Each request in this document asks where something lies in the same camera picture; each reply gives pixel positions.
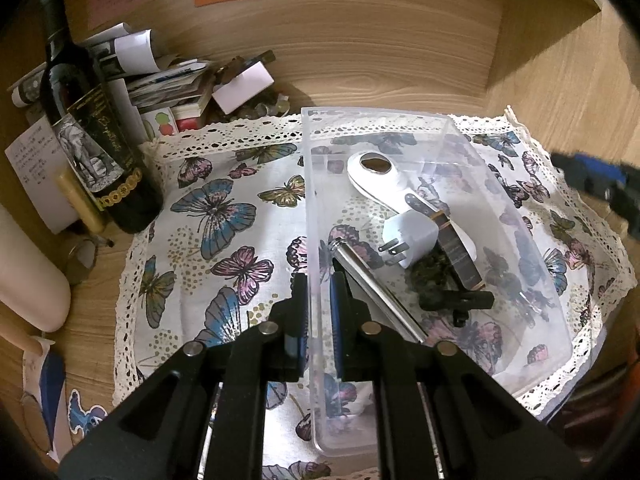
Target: transparent plastic bin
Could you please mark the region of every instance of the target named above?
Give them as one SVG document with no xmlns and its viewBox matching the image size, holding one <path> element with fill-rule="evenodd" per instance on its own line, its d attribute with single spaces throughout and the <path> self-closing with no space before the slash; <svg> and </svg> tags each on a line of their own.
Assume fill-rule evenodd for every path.
<svg viewBox="0 0 640 480">
<path fill-rule="evenodd" d="M 568 361 L 571 339 L 544 260 L 513 202 L 450 118 L 319 107 L 303 108 L 302 125 L 312 434 L 323 453 L 344 456 L 376 450 L 370 383 L 341 383 L 335 369 L 327 244 L 337 235 L 346 234 L 360 246 L 360 253 L 377 267 L 377 277 L 421 321 L 433 342 L 456 335 L 459 346 L 512 395 L 524 393 Z M 471 311 L 463 329 L 452 328 L 450 313 L 427 313 L 418 307 L 417 294 L 405 279 L 407 271 L 380 265 L 377 247 L 382 244 L 383 222 L 395 212 L 367 199 L 350 183 L 347 160 L 362 150 L 385 153 L 413 190 L 436 208 L 448 207 L 450 218 L 474 241 L 476 267 L 495 303 L 491 310 Z M 525 276 L 521 268 L 527 269 Z M 368 300 L 350 284 L 354 296 Z M 393 326 L 367 303 L 374 319 Z M 478 330 L 485 331 L 480 348 L 465 345 Z M 530 352 L 541 342 L 546 359 L 532 362 Z"/>
</svg>

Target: metal cylinder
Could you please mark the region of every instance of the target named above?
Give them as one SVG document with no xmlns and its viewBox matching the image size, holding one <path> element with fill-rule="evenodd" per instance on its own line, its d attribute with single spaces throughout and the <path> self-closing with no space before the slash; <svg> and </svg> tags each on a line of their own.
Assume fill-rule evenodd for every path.
<svg viewBox="0 0 640 480">
<path fill-rule="evenodd" d="M 369 266 L 358 256 L 358 253 L 351 248 L 346 240 L 343 238 L 334 239 L 329 244 L 329 250 L 387 317 L 397 319 L 419 343 L 426 343 L 427 333 L 414 317 L 407 312 L 393 293 L 378 281 Z"/>
</svg>

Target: white cylindrical object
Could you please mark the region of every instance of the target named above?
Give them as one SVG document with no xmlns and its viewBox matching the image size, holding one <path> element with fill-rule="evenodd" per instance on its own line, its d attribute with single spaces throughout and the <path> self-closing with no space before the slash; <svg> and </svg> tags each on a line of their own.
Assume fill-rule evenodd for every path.
<svg viewBox="0 0 640 480">
<path fill-rule="evenodd" d="M 62 326 L 71 303 L 65 275 L 1 205 L 0 301 L 44 332 Z"/>
</svg>

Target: dark glass bottle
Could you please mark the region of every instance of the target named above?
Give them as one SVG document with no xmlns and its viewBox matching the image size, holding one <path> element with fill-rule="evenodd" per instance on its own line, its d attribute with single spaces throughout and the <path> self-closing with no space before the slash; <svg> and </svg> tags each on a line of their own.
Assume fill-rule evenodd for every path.
<svg viewBox="0 0 640 480">
<path fill-rule="evenodd" d="M 64 0 L 40 0 L 47 34 L 47 67 L 40 102 L 71 167 L 127 233 L 148 226 L 162 198 L 127 144 L 89 53 L 71 40 Z"/>
</svg>

